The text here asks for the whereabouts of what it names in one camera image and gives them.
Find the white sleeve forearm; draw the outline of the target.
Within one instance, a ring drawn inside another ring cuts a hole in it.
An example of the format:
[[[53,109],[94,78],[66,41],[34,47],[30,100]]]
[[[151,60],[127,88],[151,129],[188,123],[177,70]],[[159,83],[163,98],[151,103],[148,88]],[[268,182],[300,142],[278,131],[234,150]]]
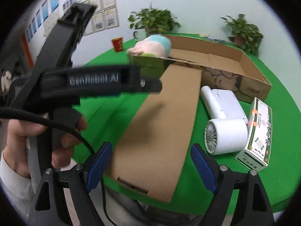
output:
[[[1,157],[1,181],[10,195],[22,201],[31,201],[34,196],[32,180],[17,174]]]

